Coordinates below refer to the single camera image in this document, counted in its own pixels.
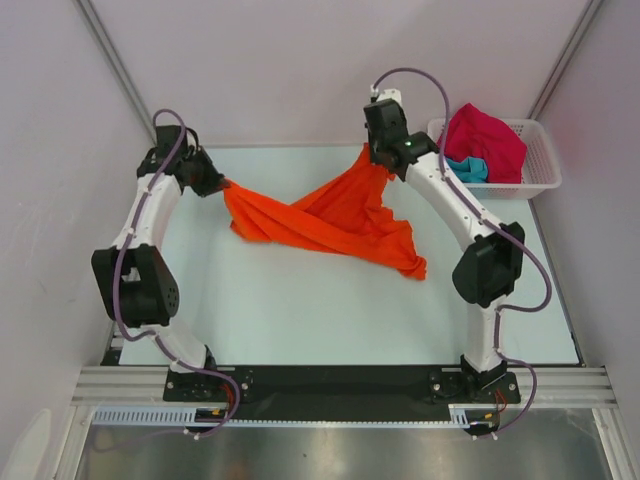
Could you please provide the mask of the orange t shirt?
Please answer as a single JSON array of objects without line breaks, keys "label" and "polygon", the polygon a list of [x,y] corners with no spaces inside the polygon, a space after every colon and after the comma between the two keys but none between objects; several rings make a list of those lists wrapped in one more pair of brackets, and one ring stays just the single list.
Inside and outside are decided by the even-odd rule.
[{"label": "orange t shirt", "polygon": [[233,181],[223,197],[231,230],[247,242],[350,256],[423,281],[428,262],[417,253],[410,222],[383,204],[395,178],[371,162],[364,144],[347,170],[291,204]]}]

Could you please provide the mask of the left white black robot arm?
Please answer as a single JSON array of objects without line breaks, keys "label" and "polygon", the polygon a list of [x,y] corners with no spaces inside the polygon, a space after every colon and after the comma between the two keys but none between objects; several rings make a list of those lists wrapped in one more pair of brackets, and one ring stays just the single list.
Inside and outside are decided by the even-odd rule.
[{"label": "left white black robot arm", "polygon": [[177,313],[178,282],[162,256],[171,215],[184,191],[200,197],[221,191],[225,178],[183,125],[155,129],[156,144],[136,170],[137,192],[113,243],[91,256],[107,315],[129,342],[147,340],[169,362],[164,398],[204,402],[223,393],[233,400],[232,380],[217,372],[210,348]]}]

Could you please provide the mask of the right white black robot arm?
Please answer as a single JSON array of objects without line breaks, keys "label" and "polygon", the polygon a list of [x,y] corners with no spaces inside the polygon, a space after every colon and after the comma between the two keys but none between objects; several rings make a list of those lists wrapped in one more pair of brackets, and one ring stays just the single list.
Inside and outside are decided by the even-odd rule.
[{"label": "right white black robot arm", "polygon": [[381,94],[364,107],[370,159],[421,195],[451,230],[462,251],[452,272],[468,312],[467,346],[461,357],[461,388],[473,401],[493,394],[506,374],[501,359],[498,308],[513,292],[522,271],[524,230],[486,211],[456,176],[435,142],[411,134],[401,103]]}]

